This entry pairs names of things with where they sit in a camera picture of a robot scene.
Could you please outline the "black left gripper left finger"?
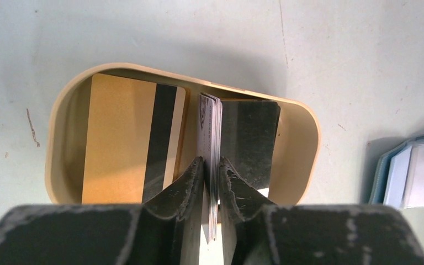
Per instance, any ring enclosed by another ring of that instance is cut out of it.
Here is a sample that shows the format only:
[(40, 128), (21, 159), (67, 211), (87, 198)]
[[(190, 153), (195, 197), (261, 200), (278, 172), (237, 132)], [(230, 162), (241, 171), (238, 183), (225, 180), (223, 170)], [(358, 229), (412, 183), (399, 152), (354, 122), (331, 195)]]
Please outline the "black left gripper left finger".
[(142, 204), (20, 205), (0, 219), (0, 264), (197, 264), (204, 161)]

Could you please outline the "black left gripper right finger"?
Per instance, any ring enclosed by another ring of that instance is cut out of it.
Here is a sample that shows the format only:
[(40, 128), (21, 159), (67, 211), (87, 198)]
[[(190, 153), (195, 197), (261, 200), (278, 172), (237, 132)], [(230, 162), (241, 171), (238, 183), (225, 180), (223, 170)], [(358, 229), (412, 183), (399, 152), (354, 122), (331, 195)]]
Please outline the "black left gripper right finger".
[(227, 264), (424, 264), (409, 224), (391, 207), (277, 205), (224, 157), (219, 184)]

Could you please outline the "white grey credit card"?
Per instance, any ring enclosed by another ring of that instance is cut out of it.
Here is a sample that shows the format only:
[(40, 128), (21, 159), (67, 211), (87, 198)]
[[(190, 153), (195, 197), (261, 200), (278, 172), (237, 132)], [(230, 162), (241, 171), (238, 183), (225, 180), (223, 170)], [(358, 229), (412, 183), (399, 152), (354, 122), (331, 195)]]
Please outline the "white grey credit card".
[(204, 159), (208, 191), (208, 242), (216, 240), (219, 206), (222, 102), (211, 94), (198, 96), (197, 154)]

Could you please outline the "blue card holder wallet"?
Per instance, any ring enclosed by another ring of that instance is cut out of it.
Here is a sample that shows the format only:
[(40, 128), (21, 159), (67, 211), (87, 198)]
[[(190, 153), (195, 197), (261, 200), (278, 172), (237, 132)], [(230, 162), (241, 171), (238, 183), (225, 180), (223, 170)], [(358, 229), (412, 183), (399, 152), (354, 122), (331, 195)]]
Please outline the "blue card holder wallet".
[(424, 135), (381, 155), (368, 203), (397, 209), (424, 208)]

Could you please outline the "beige oval card tray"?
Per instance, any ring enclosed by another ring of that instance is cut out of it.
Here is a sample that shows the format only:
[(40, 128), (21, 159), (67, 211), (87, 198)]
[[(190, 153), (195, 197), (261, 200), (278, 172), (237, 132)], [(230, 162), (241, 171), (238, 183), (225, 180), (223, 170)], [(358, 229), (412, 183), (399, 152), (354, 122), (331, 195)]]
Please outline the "beige oval card tray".
[(91, 78), (97, 73), (189, 89), (185, 137), (196, 136), (197, 95), (200, 92), (218, 97), (263, 98), (277, 102), (280, 117), (269, 198), (279, 205), (289, 205), (299, 203), (305, 195), (320, 147), (319, 122), (307, 105), (133, 63), (115, 62), (81, 72), (65, 85), (53, 104), (44, 174), (46, 191), (53, 203), (79, 204), (82, 201)]

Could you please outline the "black credit card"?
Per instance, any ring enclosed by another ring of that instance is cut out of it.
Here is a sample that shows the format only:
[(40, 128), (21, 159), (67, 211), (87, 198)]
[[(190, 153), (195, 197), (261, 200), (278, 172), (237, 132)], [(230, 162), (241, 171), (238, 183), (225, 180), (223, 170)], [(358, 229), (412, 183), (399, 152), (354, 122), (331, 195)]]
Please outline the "black credit card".
[(280, 106), (271, 100), (224, 99), (220, 156), (256, 190), (269, 188)]

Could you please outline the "gold credit card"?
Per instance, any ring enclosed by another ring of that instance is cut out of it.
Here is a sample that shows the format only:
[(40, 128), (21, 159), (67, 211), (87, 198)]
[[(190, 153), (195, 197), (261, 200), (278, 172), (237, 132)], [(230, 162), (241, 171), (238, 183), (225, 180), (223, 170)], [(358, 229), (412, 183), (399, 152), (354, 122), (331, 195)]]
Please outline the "gold credit card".
[(106, 74), (92, 77), (83, 203), (143, 203), (177, 177), (189, 92)]

